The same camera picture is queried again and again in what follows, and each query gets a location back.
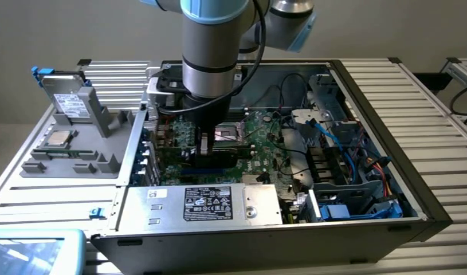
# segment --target motherboard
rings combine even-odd
[[[266,138],[280,131],[280,114],[253,111],[240,117],[236,122],[221,123],[214,131],[214,148],[237,151],[236,166],[209,170],[193,169],[182,160],[186,150],[193,149],[193,124],[181,116],[160,120],[154,138],[162,185],[265,182],[274,185],[280,197],[292,199],[290,166],[280,149],[284,144]]]

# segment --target metal frame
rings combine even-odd
[[[30,158],[30,149],[38,143],[46,129],[54,124],[52,113],[53,108],[49,108],[0,177],[0,226],[18,227],[19,224],[25,227],[64,228],[66,224],[70,227],[77,225],[82,230],[105,229],[105,221],[92,221],[88,217],[88,211],[101,207],[106,211],[105,216],[109,218],[112,228],[114,223],[112,213],[116,212],[112,206],[118,202],[120,197],[116,195],[121,194],[116,186],[124,186],[129,182],[137,147],[137,140],[132,140],[140,137],[146,110],[136,114],[116,179],[22,178],[18,175],[19,164]]]
[[[447,62],[440,72],[448,73],[452,78],[467,87],[467,58],[447,58]],[[460,121],[465,120],[465,116],[457,116]]]
[[[379,118],[379,115],[373,110],[369,102],[367,101],[367,98],[363,95],[359,86],[352,80],[345,67],[340,61],[334,62],[333,65],[341,74],[348,75],[348,77],[341,80],[345,89],[352,90],[352,93],[348,93],[348,95],[349,98],[352,98],[355,106],[357,107],[356,109],[361,114],[359,118],[368,121],[367,126],[376,136],[375,140],[379,141],[384,151],[392,157],[391,163],[396,168],[399,176],[403,177],[403,182],[407,184],[407,187],[412,191],[424,214],[429,219],[433,219],[435,221],[435,223],[431,225],[432,228],[413,239],[413,241],[424,241],[451,224],[449,216],[439,204],[428,186],[425,185],[421,176],[413,168],[413,165],[411,164],[409,159],[403,152],[403,149],[397,145],[389,130],[384,126],[384,123]]]

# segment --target blue clip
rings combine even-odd
[[[38,87],[42,88],[42,83],[41,83],[40,78],[38,78],[38,76],[37,76],[37,66],[33,66],[33,67],[30,68],[30,71],[33,72],[31,75],[33,75],[33,77],[34,77],[34,80],[35,80],[35,83],[37,83]]]
[[[89,219],[101,219],[104,217],[104,208],[96,207],[90,209],[90,212],[88,212],[88,218]]]
[[[38,71],[38,74],[52,74],[52,73],[54,73],[54,69],[53,68],[42,68]]]
[[[325,221],[340,221],[349,219],[347,205],[325,205],[318,208],[318,212]]]
[[[33,76],[37,76],[37,66],[33,66],[30,68],[30,71],[33,72]]]

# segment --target blue cable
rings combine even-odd
[[[318,131],[320,131],[326,137],[329,137],[329,138],[333,140],[334,144],[337,145],[337,147],[338,147],[338,149],[340,149],[340,152],[342,152],[342,148],[341,148],[341,145],[340,145],[340,142],[338,142],[337,137],[333,136],[330,133],[328,133],[328,131],[321,127],[321,125],[320,125],[318,123],[314,123],[314,127],[316,127],[316,129],[318,129]],[[349,157],[349,155],[347,154],[347,152],[344,153],[344,156],[345,156],[345,158],[347,158],[347,161],[348,161],[349,166],[352,167],[352,180],[351,180],[351,183],[353,183],[353,181],[355,181],[355,165],[353,165],[353,161],[352,161],[352,158]]]

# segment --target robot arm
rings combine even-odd
[[[194,111],[178,112],[197,127],[196,151],[210,155],[214,126],[228,114],[238,54],[254,53],[260,33],[265,33],[262,46],[298,52],[313,24],[312,0],[141,2],[182,14],[182,84],[190,93],[182,106]]]

